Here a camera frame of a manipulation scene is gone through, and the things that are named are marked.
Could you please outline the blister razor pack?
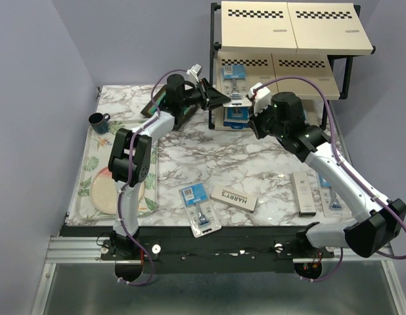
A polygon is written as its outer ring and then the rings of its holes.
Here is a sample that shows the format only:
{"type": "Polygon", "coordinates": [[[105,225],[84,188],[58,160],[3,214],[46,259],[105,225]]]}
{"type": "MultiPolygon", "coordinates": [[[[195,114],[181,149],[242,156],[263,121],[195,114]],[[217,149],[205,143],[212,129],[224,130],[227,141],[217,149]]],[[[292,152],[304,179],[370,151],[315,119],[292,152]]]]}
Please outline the blister razor pack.
{"type": "Polygon", "coordinates": [[[249,107],[247,94],[249,86],[246,68],[242,64],[226,64],[221,68],[221,90],[230,101],[223,106],[226,108],[249,107]]]}
{"type": "Polygon", "coordinates": [[[180,188],[179,195],[195,238],[201,238],[221,230],[217,213],[202,183],[180,188]]]}
{"type": "Polygon", "coordinates": [[[336,191],[333,189],[330,183],[325,180],[325,178],[319,173],[317,173],[317,183],[319,185],[319,193],[325,217],[345,217],[345,209],[340,202],[336,191]]]}

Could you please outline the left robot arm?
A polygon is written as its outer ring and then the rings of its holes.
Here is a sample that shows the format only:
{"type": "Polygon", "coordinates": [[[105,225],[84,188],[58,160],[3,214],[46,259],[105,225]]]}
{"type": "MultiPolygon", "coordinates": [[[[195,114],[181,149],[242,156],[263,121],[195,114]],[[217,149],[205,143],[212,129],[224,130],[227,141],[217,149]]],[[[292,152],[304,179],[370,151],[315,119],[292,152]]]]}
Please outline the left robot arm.
{"type": "Polygon", "coordinates": [[[197,106],[213,110],[231,101],[207,79],[200,79],[195,68],[172,70],[162,77],[166,79],[163,99],[157,102],[154,91],[150,94],[155,113],[134,130],[117,131],[108,161],[108,170],[118,190],[113,231],[122,238],[116,243],[116,252],[124,259],[132,259],[141,246],[137,239],[139,190],[149,172],[153,144],[181,128],[185,108],[197,106]]]}

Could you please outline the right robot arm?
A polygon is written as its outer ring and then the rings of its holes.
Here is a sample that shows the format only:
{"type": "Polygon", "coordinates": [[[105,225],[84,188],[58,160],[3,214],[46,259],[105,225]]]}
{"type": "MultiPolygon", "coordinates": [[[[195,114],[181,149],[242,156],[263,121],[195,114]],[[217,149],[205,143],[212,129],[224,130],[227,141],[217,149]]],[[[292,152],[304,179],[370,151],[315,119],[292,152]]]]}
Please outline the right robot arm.
{"type": "Polygon", "coordinates": [[[333,152],[330,137],[305,122],[302,101],[294,93],[271,94],[263,88],[248,97],[252,101],[249,126],[256,138],[275,137],[332,186],[353,217],[336,224],[310,224],[295,241],[299,255],[310,257],[322,247],[343,247],[368,258],[400,233],[406,204],[378,190],[368,193],[371,185],[341,154],[333,152]]]}

